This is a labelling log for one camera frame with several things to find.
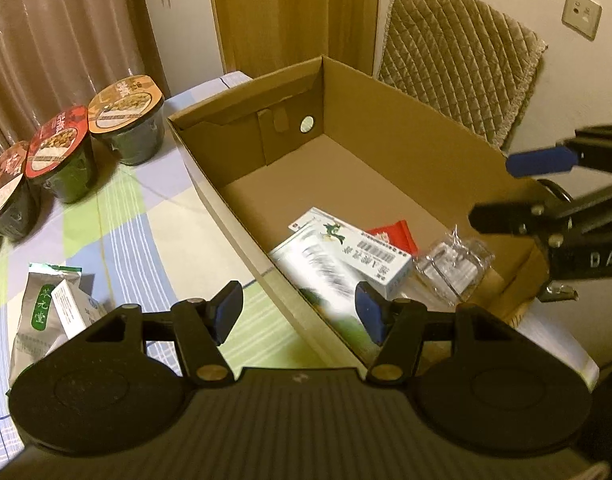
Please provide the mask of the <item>clear plastic packaging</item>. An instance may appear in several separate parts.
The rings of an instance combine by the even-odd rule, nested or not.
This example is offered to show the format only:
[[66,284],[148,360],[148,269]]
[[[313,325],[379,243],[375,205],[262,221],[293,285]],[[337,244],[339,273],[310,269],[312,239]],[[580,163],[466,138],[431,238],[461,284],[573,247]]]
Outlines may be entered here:
[[455,226],[414,262],[414,273],[445,304],[466,302],[484,280],[494,253],[478,238],[462,238]]

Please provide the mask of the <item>green white spray box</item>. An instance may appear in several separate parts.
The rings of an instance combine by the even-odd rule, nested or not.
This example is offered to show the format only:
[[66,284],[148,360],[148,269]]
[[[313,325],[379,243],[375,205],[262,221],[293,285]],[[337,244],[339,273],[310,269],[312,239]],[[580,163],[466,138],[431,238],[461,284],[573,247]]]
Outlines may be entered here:
[[360,322],[355,290],[361,276],[335,255],[326,228],[307,222],[274,248],[269,257],[312,308],[327,322],[353,354],[371,364],[380,348]]

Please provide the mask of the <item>long white narrow box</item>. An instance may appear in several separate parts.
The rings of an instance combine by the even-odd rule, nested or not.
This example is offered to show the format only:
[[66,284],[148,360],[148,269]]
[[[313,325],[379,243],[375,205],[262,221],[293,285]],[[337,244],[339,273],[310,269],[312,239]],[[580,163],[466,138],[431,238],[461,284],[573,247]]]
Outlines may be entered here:
[[312,207],[289,224],[292,232],[314,228],[327,251],[393,299],[412,269],[408,252],[351,224]]

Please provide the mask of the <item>red snack packet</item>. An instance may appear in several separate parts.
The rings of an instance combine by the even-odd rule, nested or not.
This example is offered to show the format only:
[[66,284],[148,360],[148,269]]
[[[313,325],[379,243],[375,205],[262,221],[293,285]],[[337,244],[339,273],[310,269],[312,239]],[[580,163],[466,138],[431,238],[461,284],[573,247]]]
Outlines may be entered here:
[[379,226],[368,230],[368,233],[412,256],[416,256],[419,252],[406,220],[399,220],[389,226]]

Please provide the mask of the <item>white medicine box mecobalamin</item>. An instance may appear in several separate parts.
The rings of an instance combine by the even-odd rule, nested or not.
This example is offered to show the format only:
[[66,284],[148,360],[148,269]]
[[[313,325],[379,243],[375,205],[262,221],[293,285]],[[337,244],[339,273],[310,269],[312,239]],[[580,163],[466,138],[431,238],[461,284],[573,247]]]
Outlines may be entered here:
[[106,315],[102,304],[67,280],[52,289],[51,298],[67,339],[73,339]]

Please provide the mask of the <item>silver green tea pouch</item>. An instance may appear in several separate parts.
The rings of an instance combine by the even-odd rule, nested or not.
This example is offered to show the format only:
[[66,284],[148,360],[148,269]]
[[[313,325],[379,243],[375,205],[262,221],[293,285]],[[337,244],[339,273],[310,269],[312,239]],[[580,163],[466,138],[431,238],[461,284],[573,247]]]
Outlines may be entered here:
[[82,269],[50,263],[29,263],[18,328],[13,339],[9,386],[16,378],[43,359],[65,337],[61,321],[52,304],[52,292],[62,281],[78,285]]

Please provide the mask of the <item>steel kettle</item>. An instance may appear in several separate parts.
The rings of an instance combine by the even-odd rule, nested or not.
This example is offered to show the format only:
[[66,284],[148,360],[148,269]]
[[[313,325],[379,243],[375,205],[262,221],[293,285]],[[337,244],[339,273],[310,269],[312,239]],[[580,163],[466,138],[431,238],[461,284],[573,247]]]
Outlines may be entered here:
[[561,202],[571,203],[573,197],[568,191],[565,191],[561,185],[558,185],[553,180],[540,178],[537,180],[544,188],[546,188],[555,198]]

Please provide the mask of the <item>quilted chair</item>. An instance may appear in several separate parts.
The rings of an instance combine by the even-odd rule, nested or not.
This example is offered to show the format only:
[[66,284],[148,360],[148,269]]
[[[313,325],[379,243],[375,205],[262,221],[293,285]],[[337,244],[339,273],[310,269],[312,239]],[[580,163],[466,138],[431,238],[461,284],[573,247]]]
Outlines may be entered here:
[[391,0],[378,79],[505,151],[547,49],[481,0]]

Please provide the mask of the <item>brown cardboard box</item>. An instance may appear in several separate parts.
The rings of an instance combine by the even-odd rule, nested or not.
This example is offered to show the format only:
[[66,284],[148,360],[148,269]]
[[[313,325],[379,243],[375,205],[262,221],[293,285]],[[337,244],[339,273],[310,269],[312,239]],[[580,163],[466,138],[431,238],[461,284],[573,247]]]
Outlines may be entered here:
[[458,122],[325,57],[239,84],[170,123],[221,232],[332,367],[361,360],[269,259],[294,220],[312,207],[364,229],[406,220],[423,247],[450,230],[472,236],[477,203],[546,194],[510,177],[504,155]]

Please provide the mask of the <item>orange-lid noodle bowl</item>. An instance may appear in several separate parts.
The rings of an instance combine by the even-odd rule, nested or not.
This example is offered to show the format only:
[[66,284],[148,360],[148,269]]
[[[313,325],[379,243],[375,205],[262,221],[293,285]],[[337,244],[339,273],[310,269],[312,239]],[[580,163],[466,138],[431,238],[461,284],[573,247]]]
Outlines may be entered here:
[[163,92],[148,75],[110,84],[88,104],[89,131],[126,166],[153,157],[164,138]]

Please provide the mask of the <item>red-lid noodle bowl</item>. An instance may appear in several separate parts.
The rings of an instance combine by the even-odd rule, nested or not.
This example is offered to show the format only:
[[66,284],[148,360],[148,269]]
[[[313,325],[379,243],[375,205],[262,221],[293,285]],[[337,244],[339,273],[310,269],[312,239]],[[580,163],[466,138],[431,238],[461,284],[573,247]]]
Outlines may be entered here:
[[97,181],[88,108],[76,105],[43,124],[30,140],[25,177],[61,203],[75,203]]

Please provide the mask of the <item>maroon-lid noodle bowl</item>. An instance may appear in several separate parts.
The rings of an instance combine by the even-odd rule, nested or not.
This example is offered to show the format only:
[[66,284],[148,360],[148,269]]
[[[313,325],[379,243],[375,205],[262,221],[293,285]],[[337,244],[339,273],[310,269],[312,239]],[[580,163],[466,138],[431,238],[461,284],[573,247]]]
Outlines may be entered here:
[[25,175],[28,148],[21,141],[0,155],[0,236],[11,242],[32,232],[39,214],[38,198]]

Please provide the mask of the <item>wooden door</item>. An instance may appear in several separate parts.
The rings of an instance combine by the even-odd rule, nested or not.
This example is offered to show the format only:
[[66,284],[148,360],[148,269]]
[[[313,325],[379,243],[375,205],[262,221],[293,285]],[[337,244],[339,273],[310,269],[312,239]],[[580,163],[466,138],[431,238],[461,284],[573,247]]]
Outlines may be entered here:
[[258,77],[327,55],[373,72],[379,0],[212,0],[222,66]]

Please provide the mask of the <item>beige curtain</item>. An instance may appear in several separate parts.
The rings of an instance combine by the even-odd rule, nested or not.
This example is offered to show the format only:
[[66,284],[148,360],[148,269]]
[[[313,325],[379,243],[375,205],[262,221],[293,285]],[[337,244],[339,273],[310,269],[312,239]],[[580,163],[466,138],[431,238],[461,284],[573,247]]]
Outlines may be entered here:
[[168,88],[146,0],[0,0],[0,153],[140,74]]

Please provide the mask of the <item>single wall socket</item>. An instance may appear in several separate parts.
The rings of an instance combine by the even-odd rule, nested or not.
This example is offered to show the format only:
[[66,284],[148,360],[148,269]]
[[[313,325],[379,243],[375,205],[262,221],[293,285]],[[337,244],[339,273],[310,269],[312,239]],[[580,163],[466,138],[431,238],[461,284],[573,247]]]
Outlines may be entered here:
[[565,0],[561,21],[589,41],[594,41],[602,14],[602,5],[594,0]]

